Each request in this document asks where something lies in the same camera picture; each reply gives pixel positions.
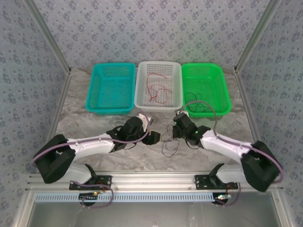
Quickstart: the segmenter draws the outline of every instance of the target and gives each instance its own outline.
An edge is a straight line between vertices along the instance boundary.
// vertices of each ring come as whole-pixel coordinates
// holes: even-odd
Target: aluminum frame
[[[53,53],[55,54],[59,64],[63,68],[63,70],[67,73],[69,72],[68,63],[59,47],[55,38],[53,37],[50,29],[46,25],[46,22],[43,19],[37,5],[34,3],[33,0],[23,0],[24,4],[26,5],[29,13],[33,17],[34,21],[36,22],[37,26],[39,27],[42,35],[44,36],[45,40],[47,41],[49,47],[52,49]]]
[[[266,5],[266,8],[264,9],[260,19],[258,20],[258,23],[252,32],[250,39],[246,43],[244,50],[242,51],[237,63],[236,63],[236,69],[237,72],[241,72],[243,69],[245,63],[250,58],[251,53],[255,49],[258,41],[260,40],[263,32],[265,31],[266,27],[271,21],[271,18],[273,17],[276,9],[280,5],[281,0],[269,0],[268,4]]]
[[[235,74],[240,94],[243,99],[244,107],[250,123],[250,128],[254,140],[259,140],[260,135],[254,121],[250,105],[244,90],[240,76]],[[48,140],[54,136],[58,119],[64,104],[71,77],[67,76],[63,90],[58,102],[54,120],[48,134]],[[112,188],[115,192],[196,192],[194,183],[195,175],[209,174],[207,171],[172,171],[172,172],[154,172],[154,171],[97,171],[98,175],[112,175]],[[69,182],[58,181],[53,184],[45,184],[39,174],[29,175],[26,185],[26,193],[23,196],[19,208],[16,212],[13,227],[26,227],[28,225],[30,214],[34,205],[36,193],[38,192],[70,192],[68,190]],[[256,192],[249,184],[241,185],[242,192]],[[286,194],[281,184],[270,186],[268,189],[272,193],[275,208],[282,227],[295,227],[295,221],[291,214]],[[221,190],[205,190],[205,192],[222,192]]]

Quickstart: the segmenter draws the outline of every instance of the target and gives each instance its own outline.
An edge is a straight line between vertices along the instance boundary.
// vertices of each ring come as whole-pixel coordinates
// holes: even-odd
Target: plastic basket
[[[202,100],[212,106],[218,116],[232,109],[225,78],[220,66],[212,63],[188,63],[182,65],[183,102]],[[186,107],[190,117],[214,117],[204,104]]]
[[[135,71],[132,63],[95,65],[86,109],[96,114],[128,114],[134,107]]]
[[[134,104],[148,112],[173,112],[180,109],[183,105],[181,65],[170,61],[141,62]]]

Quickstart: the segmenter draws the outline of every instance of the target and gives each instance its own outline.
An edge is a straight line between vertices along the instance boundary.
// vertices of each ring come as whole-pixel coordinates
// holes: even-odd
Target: marble surface
[[[139,109],[134,108],[128,115],[100,116],[89,113],[85,109],[91,70],[72,69],[71,82],[63,105],[56,134],[64,134],[67,138],[85,138],[100,135],[116,126],[123,125],[131,116],[136,116]],[[225,75],[232,111],[220,118],[217,132],[233,139],[253,142],[250,126],[245,113],[236,79],[233,75]],[[154,118],[151,129],[165,133],[172,124],[174,113],[148,113]],[[213,127],[214,120],[208,118],[192,118],[197,125]],[[153,146],[138,143],[129,150],[120,150],[110,154],[98,154],[77,160],[77,163],[90,164],[95,170],[211,170],[218,163],[235,163],[228,157],[206,149],[190,149],[183,140],[173,157],[165,157],[161,153],[162,142]],[[168,144],[174,149],[177,142]]]

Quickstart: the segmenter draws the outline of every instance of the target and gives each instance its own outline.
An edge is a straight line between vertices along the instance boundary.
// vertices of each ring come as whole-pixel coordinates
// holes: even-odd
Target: wall
[[[0,226],[10,226],[65,73],[21,0],[0,1]]]
[[[282,0],[241,72],[262,139],[285,170],[303,226],[303,2]]]
[[[234,66],[268,0],[35,0],[69,66],[166,60]]]

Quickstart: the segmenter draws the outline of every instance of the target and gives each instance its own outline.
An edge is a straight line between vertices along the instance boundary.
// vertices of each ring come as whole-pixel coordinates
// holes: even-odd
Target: robotic arm
[[[123,126],[118,126],[96,137],[67,139],[61,134],[56,135],[35,154],[33,161],[45,183],[53,183],[58,180],[85,183],[94,175],[92,168],[89,165],[73,163],[73,161],[93,154],[112,153],[124,149],[127,145],[124,143],[125,141],[131,143],[143,137],[148,122],[151,124],[151,119],[147,121],[145,116],[139,113],[136,117],[127,120]],[[141,142],[146,145],[153,145],[159,140],[160,134],[151,131]],[[54,146],[58,148],[41,155]]]
[[[217,151],[239,163],[232,166],[217,165],[209,174],[214,186],[230,182],[248,182],[256,190],[265,192],[282,170],[263,142],[243,143],[216,134],[208,127],[196,127],[184,112],[173,120],[176,124],[173,126],[173,138],[183,138],[193,146]],[[45,183],[67,180],[94,184],[93,169],[89,165],[79,165],[73,161],[93,154],[112,153],[124,149],[126,141],[138,142],[145,135],[148,122],[149,119],[143,114],[138,114],[127,120],[123,126],[96,137],[67,139],[63,135],[56,135],[35,154],[33,162]],[[141,142],[153,145],[159,140],[160,134],[151,131]],[[267,157],[255,152],[254,149],[265,153]]]
[[[178,114],[173,121],[176,124],[173,126],[173,138],[183,138],[193,146],[217,151],[239,163],[237,166],[217,165],[210,173],[213,184],[248,182],[256,190],[265,192],[280,173],[277,165],[252,150],[256,148],[276,161],[269,148],[261,141],[254,144],[243,143],[215,134],[208,127],[196,127],[184,112]]]

